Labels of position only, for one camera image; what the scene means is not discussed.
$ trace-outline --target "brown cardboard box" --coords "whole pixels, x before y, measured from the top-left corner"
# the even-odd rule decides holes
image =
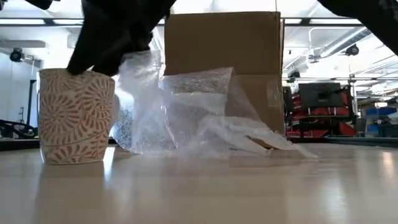
[[[165,27],[165,74],[234,67],[259,117],[284,133],[282,43],[279,12],[172,15]]]

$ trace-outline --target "white cup with orange leaf pattern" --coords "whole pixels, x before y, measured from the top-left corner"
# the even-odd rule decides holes
[[[114,80],[66,69],[40,74],[39,138],[46,164],[81,164],[104,158],[108,146]]]

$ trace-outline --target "clear plastic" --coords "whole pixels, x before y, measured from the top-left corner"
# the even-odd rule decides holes
[[[162,63],[165,62],[165,52],[164,52],[164,27],[157,26],[152,31],[154,37],[152,41],[149,43],[149,47],[152,50],[157,50],[160,52],[160,56],[162,58]]]
[[[130,55],[120,68],[119,118],[111,135],[121,147],[184,156],[222,158],[236,150],[268,156],[271,150],[252,140],[259,139],[315,157],[259,119],[232,68],[163,77],[161,67],[160,52],[144,52]]]
[[[115,77],[119,114],[111,137],[125,150],[142,153],[174,148],[164,125],[163,94],[158,87],[161,61],[159,51],[127,55]]]

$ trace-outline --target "wall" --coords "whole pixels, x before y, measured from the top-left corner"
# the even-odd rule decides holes
[[[20,108],[24,107],[23,120],[27,122],[27,108],[29,100],[30,79],[36,79],[38,68],[34,67],[32,75],[32,65],[28,63],[15,63],[9,60],[9,56],[0,53],[0,119],[8,121],[19,121]],[[37,126],[37,95],[36,86],[33,86],[32,109],[30,125]]]

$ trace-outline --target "table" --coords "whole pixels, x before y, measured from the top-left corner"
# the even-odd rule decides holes
[[[397,223],[398,151],[307,144],[270,158],[179,157],[45,166],[0,152],[1,223]]]

